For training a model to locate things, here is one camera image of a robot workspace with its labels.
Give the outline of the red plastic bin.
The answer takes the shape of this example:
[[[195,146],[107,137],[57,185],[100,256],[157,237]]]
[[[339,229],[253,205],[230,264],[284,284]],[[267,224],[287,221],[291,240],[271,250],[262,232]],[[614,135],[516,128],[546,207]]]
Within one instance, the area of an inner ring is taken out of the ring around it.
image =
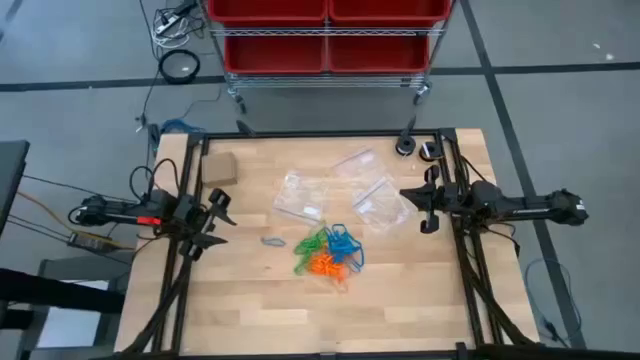
[[[227,37],[224,66],[236,74],[317,74],[325,52],[321,37]]]
[[[327,0],[208,0],[208,13],[229,27],[315,27],[327,16]]]
[[[425,27],[446,20],[453,0],[328,0],[331,20],[348,27]]]
[[[328,50],[335,73],[419,73],[429,63],[427,36],[335,36]]]

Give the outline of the clear plastic zip bag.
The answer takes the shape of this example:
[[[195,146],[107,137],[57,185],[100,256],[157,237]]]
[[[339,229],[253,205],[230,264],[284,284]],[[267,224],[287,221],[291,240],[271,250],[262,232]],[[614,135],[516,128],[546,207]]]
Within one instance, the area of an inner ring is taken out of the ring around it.
[[[309,224],[324,220],[328,184],[321,176],[289,171],[273,202],[273,209]]]
[[[387,169],[372,148],[361,149],[340,160],[332,171],[342,180],[353,185],[369,187],[387,176]]]
[[[357,194],[353,210],[375,232],[387,230],[409,220],[413,211],[390,177],[382,177]]]

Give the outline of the orange rubber band bunch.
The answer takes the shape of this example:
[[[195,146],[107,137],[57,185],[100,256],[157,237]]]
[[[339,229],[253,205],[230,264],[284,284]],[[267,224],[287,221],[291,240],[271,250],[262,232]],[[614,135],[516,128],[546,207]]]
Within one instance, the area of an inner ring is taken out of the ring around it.
[[[347,279],[350,269],[343,263],[336,262],[329,253],[313,254],[307,265],[307,271],[312,275],[328,280],[339,292],[348,291]]]

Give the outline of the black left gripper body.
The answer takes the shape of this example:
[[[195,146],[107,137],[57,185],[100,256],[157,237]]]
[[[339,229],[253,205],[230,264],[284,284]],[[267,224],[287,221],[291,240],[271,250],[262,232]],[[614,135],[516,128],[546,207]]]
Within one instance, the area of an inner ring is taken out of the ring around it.
[[[191,195],[180,198],[172,217],[172,239],[181,244],[179,254],[192,261],[198,261],[203,252],[208,248],[196,247],[191,239],[196,233],[207,233],[215,229],[214,205],[220,204],[227,208],[231,203],[231,197],[220,188],[214,188],[209,196],[210,207],[202,207],[202,204]]]

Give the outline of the black power brick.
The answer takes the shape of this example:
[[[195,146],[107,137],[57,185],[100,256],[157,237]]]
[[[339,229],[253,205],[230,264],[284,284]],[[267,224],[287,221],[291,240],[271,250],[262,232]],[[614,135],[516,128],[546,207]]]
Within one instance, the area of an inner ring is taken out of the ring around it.
[[[66,244],[73,248],[84,249],[101,254],[107,254],[119,250],[121,245],[116,244],[110,238],[84,232],[72,232]]]

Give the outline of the green rubber band bunch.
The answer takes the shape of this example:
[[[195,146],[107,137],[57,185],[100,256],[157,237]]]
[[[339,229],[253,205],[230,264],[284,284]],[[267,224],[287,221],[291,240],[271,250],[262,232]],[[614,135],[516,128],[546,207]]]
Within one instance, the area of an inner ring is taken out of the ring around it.
[[[323,252],[327,247],[327,243],[328,236],[325,227],[314,230],[309,236],[301,240],[293,250],[293,254],[299,257],[293,269],[294,273],[302,275],[310,264],[312,256]]]

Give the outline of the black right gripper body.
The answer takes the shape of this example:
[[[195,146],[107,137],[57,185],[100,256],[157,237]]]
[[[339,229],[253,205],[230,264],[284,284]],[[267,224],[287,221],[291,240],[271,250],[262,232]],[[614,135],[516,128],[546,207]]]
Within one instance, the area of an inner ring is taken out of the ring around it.
[[[424,173],[425,184],[433,184],[434,192],[432,197],[432,208],[425,209],[427,215],[421,222],[420,230],[424,234],[431,234],[439,230],[439,216],[436,211],[451,212],[454,203],[457,201],[457,186],[454,183],[445,183],[437,186],[436,180],[439,178],[440,168],[437,165],[430,166]]]

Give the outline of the black desk panel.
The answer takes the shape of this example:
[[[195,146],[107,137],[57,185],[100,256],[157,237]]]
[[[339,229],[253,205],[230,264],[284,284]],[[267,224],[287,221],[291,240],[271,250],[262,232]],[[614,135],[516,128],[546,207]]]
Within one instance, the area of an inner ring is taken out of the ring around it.
[[[0,141],[0,236],[26,167],[29,148],[27,140]]]

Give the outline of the small cardboard box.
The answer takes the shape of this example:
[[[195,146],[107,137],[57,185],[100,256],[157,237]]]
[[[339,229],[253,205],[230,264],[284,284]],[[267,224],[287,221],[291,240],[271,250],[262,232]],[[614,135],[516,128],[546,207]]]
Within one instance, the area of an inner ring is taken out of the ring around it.
[[[232,152],[205,155],[202,159],[202,182],[208,188],[235,185],[238,182],[235,155]]]

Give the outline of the blue rubber band bunch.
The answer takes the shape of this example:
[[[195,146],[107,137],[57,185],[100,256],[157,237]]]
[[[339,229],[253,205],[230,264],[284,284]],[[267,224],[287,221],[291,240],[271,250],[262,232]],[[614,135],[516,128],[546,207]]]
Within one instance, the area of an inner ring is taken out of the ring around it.
[[[337,263],[346,265],[351,271],[360,272],[365,263],[364,249],[344,224],[325,227],[329,253]]]

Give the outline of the white power strip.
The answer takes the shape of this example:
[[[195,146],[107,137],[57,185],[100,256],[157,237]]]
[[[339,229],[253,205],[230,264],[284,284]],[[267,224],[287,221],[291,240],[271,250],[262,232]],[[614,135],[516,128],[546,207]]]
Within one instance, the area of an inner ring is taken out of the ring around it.
[[[175,15],[174,13],[171,13],[169,15],[160,13],[159,16],[154,19],[153,32],[155,35],[162,35],[179,22],[180,17]]]

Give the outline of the black aluminium table frame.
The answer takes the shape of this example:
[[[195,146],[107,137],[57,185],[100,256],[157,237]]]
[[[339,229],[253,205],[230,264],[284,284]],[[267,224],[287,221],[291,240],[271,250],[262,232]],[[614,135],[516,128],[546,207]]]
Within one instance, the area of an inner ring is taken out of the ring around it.
[[[293,271],[294,246],[307,224],[272,207],[286,173],[329,174],[343,158],[374,149],[398,188],[422,185],[425,163],[401,158],[393,130],[368,132],[217,134],[212,150],[239,161],[239,181],[228,188],[227,240],[193,265],[184,309],[172,307],[161,346],[184,356],[217,355],[428,355],[457,343],[474,346],[467,301],[449,216],[433,234],[420,231],[421,214],[386,232],[368,227],[351,207],[347,185],[328,182],[325,216],[362,242],[363,270],[339,292],[328,280]],[[270,247],[262,237],[287,245]]]

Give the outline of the black beam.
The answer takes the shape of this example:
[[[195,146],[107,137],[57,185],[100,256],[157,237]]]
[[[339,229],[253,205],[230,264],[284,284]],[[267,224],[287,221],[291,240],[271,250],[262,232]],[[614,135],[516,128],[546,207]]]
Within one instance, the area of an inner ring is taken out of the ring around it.
[[[100,313],[120,313],[125,296],[0,268],[0,300]]]

